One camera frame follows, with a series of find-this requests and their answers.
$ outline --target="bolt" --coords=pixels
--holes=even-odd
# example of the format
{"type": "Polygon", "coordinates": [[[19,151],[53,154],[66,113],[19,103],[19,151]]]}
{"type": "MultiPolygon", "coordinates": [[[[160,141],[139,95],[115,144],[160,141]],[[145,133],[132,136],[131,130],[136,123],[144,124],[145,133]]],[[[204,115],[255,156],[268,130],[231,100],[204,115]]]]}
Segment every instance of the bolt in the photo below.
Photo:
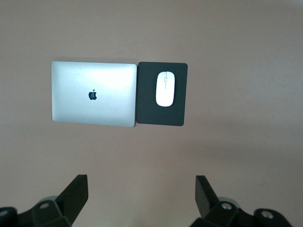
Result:
{"type": "Polygon", "coordinates": [[[0,217],[7,215],[8,211],[4,210],[0,212],[0,217]]]}
{"type": "Polygon", "coordinates": [[[263,217],[265,217],[265,218],[269,218],[269,219],[273,219],[273,218],[274,218],[273,214],[270,213],[270,212],[267,211],[267,210],[262,211],[261,214],[262,214],[263,217]]]}
{"type": "Polygon", "coordinates": [[[41,206],[40,206],[40,209],[44,209],[44,208],[47,208],[48,207],[48,203],[43,203],[41,206]]]}
{"type": "Polygon", "coordinates": [[[231,210],[232,209],[232,206],[229,204],[229,203],[222,203],[222,207],[225,209],[225,210],[231,210]]]}

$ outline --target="beige surface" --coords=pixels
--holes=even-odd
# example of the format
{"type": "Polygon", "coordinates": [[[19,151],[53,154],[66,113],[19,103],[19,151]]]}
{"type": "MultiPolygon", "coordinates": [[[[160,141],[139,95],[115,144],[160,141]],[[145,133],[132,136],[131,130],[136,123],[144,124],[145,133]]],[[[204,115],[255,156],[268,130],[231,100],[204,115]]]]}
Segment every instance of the beige surface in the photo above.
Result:
{"type": "Polygon", "coordinates": [[[303,4],[0,1],[0,206],[88,174],[75,227],[188,227],[195,175],[302,225],[303,4]],[[51,61],[188,64],[183,127],[52,121],[51,61]]]}

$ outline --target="silver laptop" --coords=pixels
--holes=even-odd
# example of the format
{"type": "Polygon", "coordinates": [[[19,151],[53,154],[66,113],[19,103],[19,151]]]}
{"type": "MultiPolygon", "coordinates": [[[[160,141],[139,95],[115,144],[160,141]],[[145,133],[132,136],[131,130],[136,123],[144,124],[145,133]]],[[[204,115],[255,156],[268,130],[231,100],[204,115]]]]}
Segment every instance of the silver laptop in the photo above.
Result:
{"type": "Polygon", "coordinates": [[[133,127],[137,66],[52,62],[53,120],[133,127]]]}

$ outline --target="metal bolt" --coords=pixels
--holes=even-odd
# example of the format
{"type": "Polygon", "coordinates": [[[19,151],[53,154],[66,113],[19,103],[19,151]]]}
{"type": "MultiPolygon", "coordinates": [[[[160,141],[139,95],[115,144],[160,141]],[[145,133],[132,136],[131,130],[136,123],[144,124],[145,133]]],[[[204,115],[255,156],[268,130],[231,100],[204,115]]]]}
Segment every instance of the metal bolt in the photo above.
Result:
{"type": "Polygon", "coordinates": [[[270,213],[270,212],[267,211],[267,210],[262,211],[261,214],[262,214],[263,217],[265,217],[265,218],[269,218],[269,219],[273,219],[273,218],[274,218],[273,214],[270,213]]]}
{"type": "Polygon", "coordinates": [[[222,207],[225,209],[225,210],[231,210],[232,209],[232,206],[229,204],[229,203],[222,203],[222,207]]]}
{"type": "Polygon", "coordinates": [[[4,210],[0,212],[0,217],[7,215],[8,211],[4,210]]]}
{"type": "Polygon", "coordinates": [[[40,209],[44,209],[44,208],[47,208],[48,207],[48,203],[43,203],[41,206],[40,206],[40,209]]]}

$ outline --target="laptop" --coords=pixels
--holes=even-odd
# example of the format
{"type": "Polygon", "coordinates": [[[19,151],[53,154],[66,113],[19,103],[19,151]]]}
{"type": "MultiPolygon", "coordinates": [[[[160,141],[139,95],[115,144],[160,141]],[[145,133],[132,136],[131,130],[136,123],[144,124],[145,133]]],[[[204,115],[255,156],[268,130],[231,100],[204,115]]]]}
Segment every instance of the laptop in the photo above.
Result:
{"type": "Polygon", "coordinates": [[[53,120],[134,127],[137,66],[52,62],[53,120]]]}

